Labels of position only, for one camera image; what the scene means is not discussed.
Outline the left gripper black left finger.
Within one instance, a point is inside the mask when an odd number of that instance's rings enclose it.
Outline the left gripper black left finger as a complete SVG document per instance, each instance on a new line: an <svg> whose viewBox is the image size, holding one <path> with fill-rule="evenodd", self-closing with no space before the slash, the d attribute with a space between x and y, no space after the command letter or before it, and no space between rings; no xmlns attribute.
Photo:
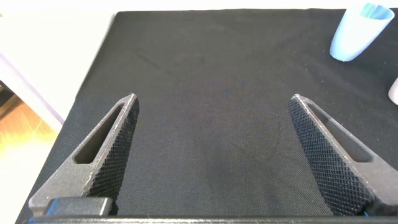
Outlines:
<svg viewBox="0 0 398 224"><path fill-rule="evenodd" d="M33 215L43 215L56 198L117 200L138 114L139 100L135 94L121 98L29 199Z"/></svg>

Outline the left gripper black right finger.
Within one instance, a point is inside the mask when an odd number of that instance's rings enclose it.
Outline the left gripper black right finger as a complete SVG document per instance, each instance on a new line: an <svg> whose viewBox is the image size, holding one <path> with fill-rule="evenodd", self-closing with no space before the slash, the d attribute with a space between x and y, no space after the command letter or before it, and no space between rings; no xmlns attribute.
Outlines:
<svg viewBox="0 0 398 224"><path fill-rule="evenodd" d="M397 215L397 170L312 100L295 94L289 114L318 189L335 215Z"/></svg>

